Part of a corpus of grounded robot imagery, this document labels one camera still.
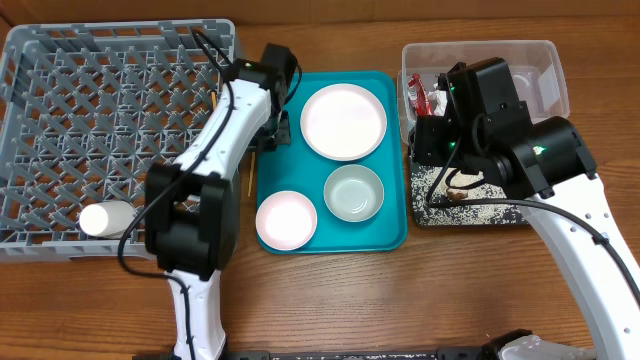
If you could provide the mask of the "wooden chopstick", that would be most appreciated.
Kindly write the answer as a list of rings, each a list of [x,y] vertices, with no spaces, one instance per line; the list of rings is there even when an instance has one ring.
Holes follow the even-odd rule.
[[[249,169],[249,179],[248,179],[248,192],[247,196],[250,198],[253,193],[253,183],[254,183],[254,174],[255,174],[255,165],[256,164],[256,153],[251,153],[250,158],[250,169]]]
[[[211,97],[211,109],[213,111],[213,110],[216,109],[217,103],[218,103],[217,92],[216,91],[211,91],[210,97]]]

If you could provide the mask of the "red snack wrapper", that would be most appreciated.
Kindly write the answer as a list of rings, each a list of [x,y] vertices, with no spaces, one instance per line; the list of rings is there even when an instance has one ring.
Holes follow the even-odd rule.
[[[417,116],[430,116],[433,114],[428,93],[419,74],[414,73],[411,76],[407,90],[409,102]]]

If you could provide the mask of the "brown food piece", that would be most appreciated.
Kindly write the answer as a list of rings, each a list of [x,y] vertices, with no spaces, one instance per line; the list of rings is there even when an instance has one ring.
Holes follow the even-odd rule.
[[[468,198],[468,191],[449,188],[446,195],[450,201],[460,201]]]

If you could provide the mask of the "grey bowl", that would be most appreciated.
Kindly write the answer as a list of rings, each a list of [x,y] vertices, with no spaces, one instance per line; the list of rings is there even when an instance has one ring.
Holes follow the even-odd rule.
[[[364,222],[381,209],[385,191],[379,176],[370,168],[344,165],[327,178],[323,189],[329,211],[345,222]]]

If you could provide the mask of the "white paper cup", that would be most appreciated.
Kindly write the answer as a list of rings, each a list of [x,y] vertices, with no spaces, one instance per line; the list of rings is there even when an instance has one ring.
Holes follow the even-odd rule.
[[[107,201],[86,206],[79,215],[81,230],[93,237],[120,237],[135,218],[134,207],[125,201]]]

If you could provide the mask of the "white tissue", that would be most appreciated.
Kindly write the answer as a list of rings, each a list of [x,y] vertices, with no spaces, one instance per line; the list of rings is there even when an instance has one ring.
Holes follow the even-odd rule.
[[[439,85],[434,83],[433,89],[427,92],[427,100],[431,115],[440,117],[445,115],[448,106],[446,90],[441,90]]]

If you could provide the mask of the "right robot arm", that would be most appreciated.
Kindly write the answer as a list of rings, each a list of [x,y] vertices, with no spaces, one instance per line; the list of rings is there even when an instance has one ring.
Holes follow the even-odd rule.
[[[639,265],[611,214],[597,164],[576,128],[533,123],[502,58],[439,74],[441,116],[420,115],[412,158],[501,188],[501,198],[438,208],[515,205],[543,239],[586,320],[598,359],[639,356]]]

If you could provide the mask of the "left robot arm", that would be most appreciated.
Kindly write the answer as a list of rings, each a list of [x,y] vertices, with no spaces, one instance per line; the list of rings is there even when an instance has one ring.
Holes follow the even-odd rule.
[[[239,164],[279,128],[298,60],[269,44],[261,59],[236,59],[201,133],[145,181],[145,246],[167,276],[176,312],[175,359],[217,359],[226,345],[220,276],[240,232]]]

